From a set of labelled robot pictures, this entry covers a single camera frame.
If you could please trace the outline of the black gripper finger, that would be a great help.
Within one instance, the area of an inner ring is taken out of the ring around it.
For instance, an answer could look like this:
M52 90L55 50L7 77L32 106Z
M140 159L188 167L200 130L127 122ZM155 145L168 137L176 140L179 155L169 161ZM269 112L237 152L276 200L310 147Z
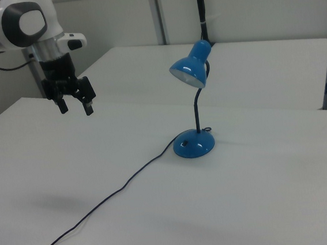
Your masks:
M85 114L90 116L91 114L93 114L93 108L92 108L92 100L88 100L86 98L84 98L82 100L82 106L84 108Z
M60 112L62 114L65 114L68 112L69 109L67 108L67 105L66 105L64 99L60 98L60 99L56 100L55 103L58 106L58 108L60 109Z

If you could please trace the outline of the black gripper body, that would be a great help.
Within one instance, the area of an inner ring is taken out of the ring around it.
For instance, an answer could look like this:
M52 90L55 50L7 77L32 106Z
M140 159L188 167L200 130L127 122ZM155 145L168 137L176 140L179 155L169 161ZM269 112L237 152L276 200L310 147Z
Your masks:
M66 95L76 97L80 102L90 102L96 97L88 77L77 78L70 54L65 54L51 61L41 61L45 79L42 87L46 97L55 104L63 103Z

